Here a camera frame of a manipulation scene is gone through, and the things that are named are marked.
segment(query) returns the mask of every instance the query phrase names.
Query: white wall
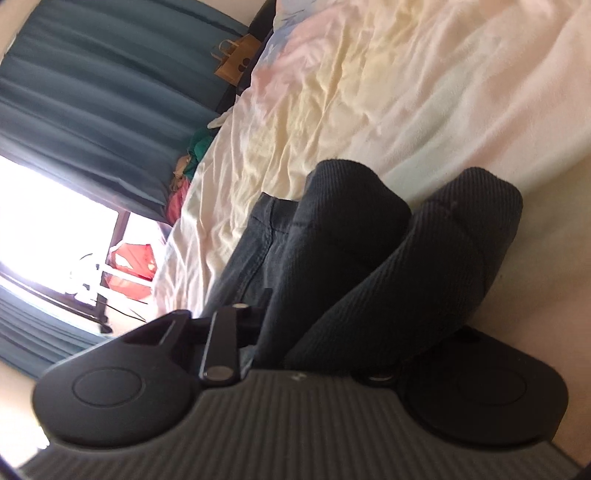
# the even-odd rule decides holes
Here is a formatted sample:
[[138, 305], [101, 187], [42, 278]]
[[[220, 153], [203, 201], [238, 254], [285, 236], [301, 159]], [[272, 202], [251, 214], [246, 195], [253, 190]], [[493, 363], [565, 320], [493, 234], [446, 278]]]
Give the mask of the white wall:
[[37, 452], [40, 429], [31, 405], [35, 382], [0, 362], [0, 453], [19, 466]]
[[40, 0], [4, 0], [0, 2], [0, 60]]
[[264, 0], [202, 0], [204, 4], [214, 7], [239, 22], [250, 25], [256, 13], [265, 3]]

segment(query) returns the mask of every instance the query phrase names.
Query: teal curtain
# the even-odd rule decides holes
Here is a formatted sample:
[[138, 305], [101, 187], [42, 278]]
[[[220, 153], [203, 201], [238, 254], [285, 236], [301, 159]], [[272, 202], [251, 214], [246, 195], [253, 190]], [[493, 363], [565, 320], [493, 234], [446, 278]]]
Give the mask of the teal curtain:
[[0, 286], [0, 361], [25, 375], [37, 379], [56, 362], [104, 340]]
[[210, 52], [245, 33], [197, 0], [41, 0], [0, 64], [0, 155], [163, 220], [228, 87]]

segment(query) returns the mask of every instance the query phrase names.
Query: white bed sheet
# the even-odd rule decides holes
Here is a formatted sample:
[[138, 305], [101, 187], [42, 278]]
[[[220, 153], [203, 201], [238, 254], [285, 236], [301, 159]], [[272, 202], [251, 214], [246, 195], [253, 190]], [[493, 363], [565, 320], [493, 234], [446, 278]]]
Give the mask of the white bed sheet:
[[591, 460], [591, 3], [284, 0], [167, 245], [160, 313], [199, 314], [261, 192], [298, 199], [321, 160], [366, 164], [416, 205], [481, 166], [525, 196], [473, 324], [570, 392], [556, 441]]

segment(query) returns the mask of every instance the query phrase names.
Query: pink cloth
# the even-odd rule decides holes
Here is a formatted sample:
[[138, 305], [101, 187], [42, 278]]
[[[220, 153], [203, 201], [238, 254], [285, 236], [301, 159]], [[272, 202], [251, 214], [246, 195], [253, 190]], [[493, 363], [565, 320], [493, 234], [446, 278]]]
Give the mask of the pink cloth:
[[187, 178], [183, 178], [178, 190], [174, 192], [168, 199], [168, 205], [166, 206], [166, 219], [171, 225], [174, 225], [181, 216], [181, 208], [183, 207], [184, 200], [187, 197], [189, 185], [191, 185], [191, 182]]
[[[120, 243], [109, 252], [109, 265], [119, 271], [152, 281], [156, 273], [156, 261], [151, 245]], [[150, 296], [151, 288], [140, 285], [117, 275], [106, 275], [107, 285], [132, 300], [143, 300]]]

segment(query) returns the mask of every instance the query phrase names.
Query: brown paper bag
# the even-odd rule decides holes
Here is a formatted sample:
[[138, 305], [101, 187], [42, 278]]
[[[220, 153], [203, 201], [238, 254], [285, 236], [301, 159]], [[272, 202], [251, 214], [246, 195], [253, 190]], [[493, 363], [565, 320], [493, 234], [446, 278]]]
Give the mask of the brown paper bag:
[[235, 42], [224, 40], [217, 47], [222, 56], [212, 53], [220, 61], [215, 74], [234, 86], [238, 85], [240, 77], [260, 46], [261, 42], [250, 34]]

